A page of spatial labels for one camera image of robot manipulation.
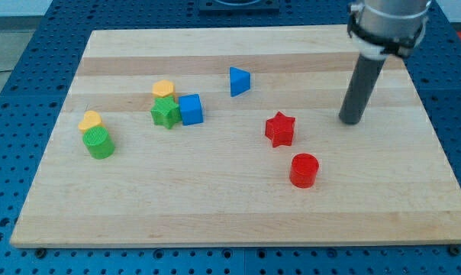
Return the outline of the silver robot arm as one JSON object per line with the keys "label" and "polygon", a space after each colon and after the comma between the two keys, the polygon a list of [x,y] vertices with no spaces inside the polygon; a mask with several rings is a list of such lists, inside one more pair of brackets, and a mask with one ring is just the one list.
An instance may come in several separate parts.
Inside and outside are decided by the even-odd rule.
{"label": "silver robot arm", "polygon": [[348,4],[347,33],[370,60],[408,58],[424,38],[431,0],[356,0]]}

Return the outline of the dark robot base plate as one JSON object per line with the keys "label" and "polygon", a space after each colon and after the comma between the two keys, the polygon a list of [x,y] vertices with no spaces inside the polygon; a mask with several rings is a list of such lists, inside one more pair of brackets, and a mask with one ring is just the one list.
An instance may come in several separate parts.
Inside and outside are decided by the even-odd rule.
{"label": "dark robot base plate", "polygon": [[198,0],[200,15],[216,15],[217,13],[279,13],[280,0]]}

